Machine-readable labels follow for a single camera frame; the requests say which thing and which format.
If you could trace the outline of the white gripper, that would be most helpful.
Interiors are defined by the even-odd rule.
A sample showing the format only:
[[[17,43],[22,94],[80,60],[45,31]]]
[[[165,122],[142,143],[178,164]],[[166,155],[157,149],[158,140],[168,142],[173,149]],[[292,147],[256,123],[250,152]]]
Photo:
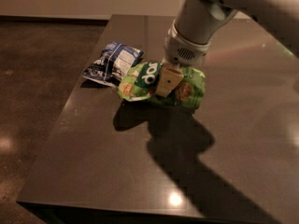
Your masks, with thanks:
[[[164,63],[181,66],[197,66],[206,55],[210,43],[197,44],[180,35],[174,23],[164,39]],[[183,79],[182,70],[171,64],[164,64],[159,74],[155,94],[167,97]]]

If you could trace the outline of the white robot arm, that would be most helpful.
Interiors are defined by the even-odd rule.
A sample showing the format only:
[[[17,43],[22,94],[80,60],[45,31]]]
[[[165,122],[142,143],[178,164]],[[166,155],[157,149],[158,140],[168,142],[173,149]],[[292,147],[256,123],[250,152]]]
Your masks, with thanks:
[[[185,0],[164,40],[164,67],[155,93],[168,96],[182,80],[181,68],[199,64],[214,34],[238,12],[299,55],[299,0]]]

